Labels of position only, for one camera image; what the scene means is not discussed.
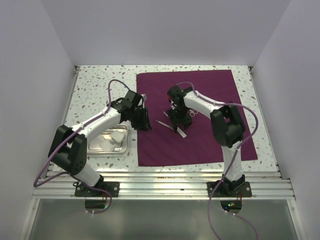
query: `metal tray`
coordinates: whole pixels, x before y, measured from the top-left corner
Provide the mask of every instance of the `metal tray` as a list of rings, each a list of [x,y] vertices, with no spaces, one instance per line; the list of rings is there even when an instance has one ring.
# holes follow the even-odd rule
[[[114,131],[119,131],[124,133],[124,138],[121,143],[116,142],[110,136],[110,134]],[[99,146],[100,141],[97,139],[92,140],[88,144],[87,154],[123,154],[127,150],[127,140],[128,140],[128,127],[125,124],[118,124],[110,129],[107,129],[105,132],[101,133],[101,135],[110,141],[110,143],[114,146],[113,151],[103,151]]]

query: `glass panel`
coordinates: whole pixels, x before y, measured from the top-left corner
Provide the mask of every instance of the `glass panel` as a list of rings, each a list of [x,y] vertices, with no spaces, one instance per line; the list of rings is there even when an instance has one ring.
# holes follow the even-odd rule
[[[296,240],[286,200],[243,200],[240,215],[252,221],[261,240]],[[117,200],[105,213],[85,214],[83,199],[44,199],[31,240],[207,240],[216,239],[207,219],[207,200]],[[212,201],[212,222],[224,240],[255,239],[243,220]]]

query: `black bracket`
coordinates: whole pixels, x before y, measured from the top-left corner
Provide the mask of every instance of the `black bracket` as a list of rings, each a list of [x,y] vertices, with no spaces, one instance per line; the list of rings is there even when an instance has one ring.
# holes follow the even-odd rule
[[[84,207],[86,210],[88,210],[88,209],[104,209],[106,207],[106,201],[105,200],[86,199],[84,201]]]
[[[173,130],[177,132],[178,125],[183,125],[183,129],[187,130],[192,124],[192,118],[188,114],[189,108],[186,107],[184,97],[187,93],[192,91],[192,87],[188,87],[181,90],[179,86],[175,85],[167,92],[169,99],[175,106],[175,109],[169,109],[167,111],[168,117],[173,125]]]
[[[219,145],[231,148],[244,138],[246,127],[236,106],[213,110],[210,118],[213,136]]]
[[[208,196],[211,196],[211,193],[215,186],[218,184],[219,181],[209,181],[206,183]],[[237,198],[241,194],[242,197],[250,198],[252,197],[251,186],[248,181],[245,181],[243,184],[238,186],[236,189],[230,189],[230,185],[223,181],[217,190],[213,194],[213,198]]]
[[[75,182],[73,183],[73,186],[75,187],[75,197],[105,197],[102,191],[92,190],[91,188],[86,187],[82,183],[79,184],[79,182]],[[116,198],[119,195],[120,183],[118,181],[103,181],[99,183],[99,189],[106,190],[111,194],[113,198]]]
[[[111,102],[111,107],[121,114],[120,122],[130,121],[131,126],[135,130],[148,131],[151,130],[149,122],[148,108],[140,101],[144,102],[142,95],[129,90],[125,97],[121,97]]]
[[[54,150],[73,133],[74,131],[71,127],[65,125],[58,127],[48,156],[50,156]],[[61,147],[54,155],[52,162],[71,175],[76,176],[82,171],[87,162],[87,138],[82,134],[76,134],[70,139],[69,143],[72,143],[72,146],[69,147],[65,144]]]

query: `metal frame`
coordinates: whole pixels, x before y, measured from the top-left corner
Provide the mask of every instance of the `metal frame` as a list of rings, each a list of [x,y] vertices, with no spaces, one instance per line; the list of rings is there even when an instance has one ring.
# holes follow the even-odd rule
[[[28,240],[30,237],[30,233],[32,230],[32,227],[34,225],[34,221],[36,218],[37,210],[39,207],[40,199],[31,199],[28,212],[25,217],[25,221],[20,233],[19,240]]]
[[[288,199],[287,200],[289,211],[291,214],[292,222],[294,225],[294,229],[296,232],[296,235],[298,237],[298,240],[306,240],[307,235],[305,233],[298,209],[297,209],[297,204],[296,200],[294,199]]]
[[[75,66],[73,87],[69,94],[69,101],[65,108],[62,123],[65,122],[74,86],[77,81],[80,66]],[[256,91],[253,77],[250,71],[254,91]],[[269,132],[262,114],[264,127],[270,141]],[[50,177],[58,172],[52,171],[53,166],[48,167],[46,176]],[[223,171],[207,172],[99,172],[105,181],[120,182],[119,197],[117,200],[208,200],[207,182],[221,179]],[[287,200],[293,225],[299,240],[305,240],[306,235],[297,213],[295,195],[291,181],[284,180],[279,172],[245,172],[245,177],[250,182],[252,197],[248,200]],[[27,240],[34,224],[39,209],[40,199],[75,199],[75,188],[72,183],[75,180],[69,176],[59,176],[54,180],[34,190],[27,216],[21,231],[20,240]]]
[[[56,172],[49,171],[48,176]],[[218,181],[221,172],[100,172],[107,182],[120,182],[117,199],[207,200],[207,182]],[[246,172],[254,199],[295,199],[290,180],[279,172]],[[74,198],[75,180],[60,176],[36,188],[35,199]]]

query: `black mounting plate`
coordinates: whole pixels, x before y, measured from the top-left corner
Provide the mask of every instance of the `black mounting plate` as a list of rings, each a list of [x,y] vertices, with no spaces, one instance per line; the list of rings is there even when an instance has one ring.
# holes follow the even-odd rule
[[[104,209],[106,207],[106,201],[86,199],[84,201],[84,207],[87,210],[88,209]]]
[[[102,191],[92,190],[78,182],[75,182],[73,185],[75,186],[75,197],[93,198],[102,197],[104,194]],[[99,188],[105,189],[113,198],[116,198],[119,195],[120,183],[118,181],[103,181],[99,183]]]
[[[213,189],[218,184],[218,182],[219,181],[208,181],[206,183],[209,198],[211,196]],[[248,181],[245,181],[241,186],[239,186],[235,190],[229,191],[229,192],[226,191],[223,184],[224,183],[222,182],[219,185],[219,187],[217,188],[217,190],[214,192],[214,194],[212,196],[213,198],[229,198],[229,197],[237,198],[239,196],[240,192],[242,193],[242,197],[244,197],[244,198],[252,197],[251,186]]]

